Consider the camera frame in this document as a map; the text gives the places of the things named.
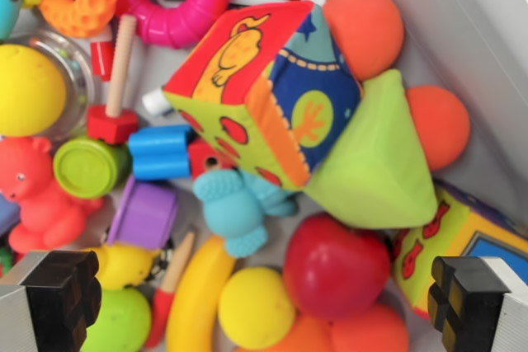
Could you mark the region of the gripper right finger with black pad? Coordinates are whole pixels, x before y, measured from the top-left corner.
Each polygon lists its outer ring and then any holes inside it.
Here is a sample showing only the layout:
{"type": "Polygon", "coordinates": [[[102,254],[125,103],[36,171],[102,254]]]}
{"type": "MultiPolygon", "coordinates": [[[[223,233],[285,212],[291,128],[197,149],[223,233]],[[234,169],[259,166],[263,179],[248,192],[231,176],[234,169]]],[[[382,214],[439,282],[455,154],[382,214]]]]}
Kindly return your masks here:
{"type": "Polygon", "coordinates": [[[526,351],[527,276],[500,257],[438,256],[427,297],[447,351],[526,351]]]}

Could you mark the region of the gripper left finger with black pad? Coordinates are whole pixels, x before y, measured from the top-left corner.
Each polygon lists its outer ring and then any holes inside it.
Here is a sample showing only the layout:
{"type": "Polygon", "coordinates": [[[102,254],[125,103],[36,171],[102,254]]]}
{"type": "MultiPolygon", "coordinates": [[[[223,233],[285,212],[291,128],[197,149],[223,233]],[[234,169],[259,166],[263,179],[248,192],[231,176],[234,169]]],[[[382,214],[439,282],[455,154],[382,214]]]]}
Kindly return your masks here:
{"type": "Polygon", "coordinates": [[[79,351],[101,308],[95,251],[31,251],[1,278],[2,351],[79,351]]]}

